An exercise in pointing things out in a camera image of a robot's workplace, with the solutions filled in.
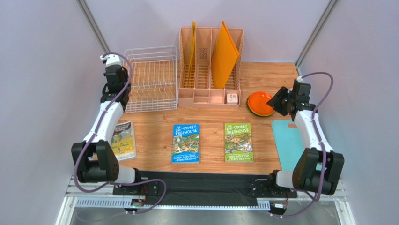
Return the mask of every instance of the book cover illustration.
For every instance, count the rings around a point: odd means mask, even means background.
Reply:
[[[111,140],[111,148],[118,161],[136,158],[136,142],[132,122],[116,125]]]
[[[224,124],[225,162],[253,162],[250,123]]]
[[[199,124],[177,124],[173,128],[172,163],[200,161]]]

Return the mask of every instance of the floor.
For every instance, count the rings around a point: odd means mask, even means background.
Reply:
[[[309,202],[290,201],[286,215],[305,208]],[[87,225],[75,216],[85,220],[98,220],[123,212],[122,209],[86,208],[75,209],[71,225]],[[122,215],[95,223],[96,225],[340,225],[334,202],[316,202],[305,213],[288,219],[271,217],[265,211],[233,210],[152,210],[141,215]]]
[[[241,104],[234,109],[178,108],[175,111],[125,113],[119,122],[132,121],[137,158],[122,165],[139,170],[207,173],[269,174],[281,169],[274,143],[273,120],[290,119],[278,113],[262,118],[245,107],[248,96],[255,91],[274,95],[281,86],[291,88],[297,77],[294,63],[243,62],[240,70]],[[224,162],[224,123],[251,123],[254,162]],[[200,125],[200,163],[172,164],[172,131],[175,124]]]

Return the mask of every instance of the blue book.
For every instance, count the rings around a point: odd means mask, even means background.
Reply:
[[[176,124],[173,128],[172,163],[199,162],[199,124]]]

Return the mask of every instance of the teal mat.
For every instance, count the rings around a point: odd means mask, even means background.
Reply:
[[[289,123],[294,122],[292,120],[275,120],[272,122],[274,141],[283,171],[293,171],[305,149],[299,129],[289,128]]]

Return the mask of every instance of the orange plate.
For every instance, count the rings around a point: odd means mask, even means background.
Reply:
[[[254,92],[248,98],[248,107],[258,116],[270,116],[274,113],[273,108],[266,104],[270,99],[272,96],[264,91]]]

